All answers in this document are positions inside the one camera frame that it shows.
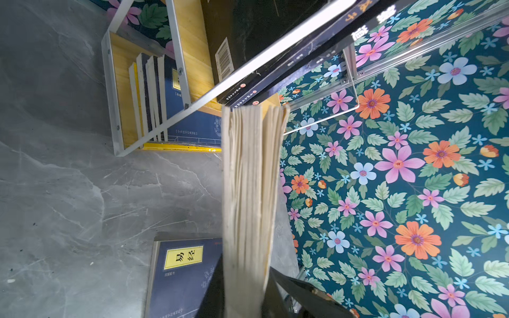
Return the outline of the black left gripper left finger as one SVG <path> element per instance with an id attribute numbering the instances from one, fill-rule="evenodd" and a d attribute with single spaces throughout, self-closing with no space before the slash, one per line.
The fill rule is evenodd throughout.
<path id="1" fill-rule="evenodd" d="M 223 317 L 223 256 L 220 256 L 195 318 Z"/>

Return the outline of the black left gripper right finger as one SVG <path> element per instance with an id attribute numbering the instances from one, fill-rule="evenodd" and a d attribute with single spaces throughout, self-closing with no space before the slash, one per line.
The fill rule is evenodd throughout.
<path id="1" fill-rule="evenodd" d="M 270 269 L 263 317 L 347 317 L 355 315 L 309 282 Z"/>

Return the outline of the navy book yellow label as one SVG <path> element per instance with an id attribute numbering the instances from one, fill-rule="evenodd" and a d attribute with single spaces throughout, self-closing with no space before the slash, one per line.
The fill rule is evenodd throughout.
<path id="1" fill-rule="evenodd" d="M 150 118 L 151 118 L 151 130 L 153 131 L 160 126 L 160 116 L 159 116 L 159 103 L 157 99 L 157 89 L 156 89 L 156 75 L 155 75 L 155 58 L 151 56 L 147 63 L 145 64 L 145 71 L 147 77 L 147 87 L 148 87 L 148 104 L 150 109 Z"/>
<path id="2" fill-rule="evenodd" d="M 167 120 L 185 110 L 175 60 L 166 55 L 159 57 L 159 76 Z M 163 131 L 162 138 L 164 142 L 218 147 L 221 144 L 221 118 L 196 111 Z"/>
<path id="3" fill-rule="evenodd" d="M 163 107 L 163 100 L 160 91 L 160 76 L 159 76 L 159 58 L 153 57 L 153 65 L 155 71 L 155 88 L 156 88 L 156 102 L 157 102 L 157 115 L 159 118 L 159 125 L 166 119 L 165 108 Z"/>

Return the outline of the yellow cartoon cover book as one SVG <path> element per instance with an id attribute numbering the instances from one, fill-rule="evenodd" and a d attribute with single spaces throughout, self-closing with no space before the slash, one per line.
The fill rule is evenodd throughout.
<path id="1" fill-rule="evenodd" d="M 262 315 L 280 189 L 280 149 L 289 113 L 283 106 L 223 108 L 226 317 Z"/>

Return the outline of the black wolf cover book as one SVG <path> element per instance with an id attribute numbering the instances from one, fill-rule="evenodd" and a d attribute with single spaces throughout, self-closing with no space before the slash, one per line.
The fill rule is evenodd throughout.
<path id="1" fill-rule="evenodd" d="M 311 17 L 327 1 L 202 1 L 216 84 Z"/>

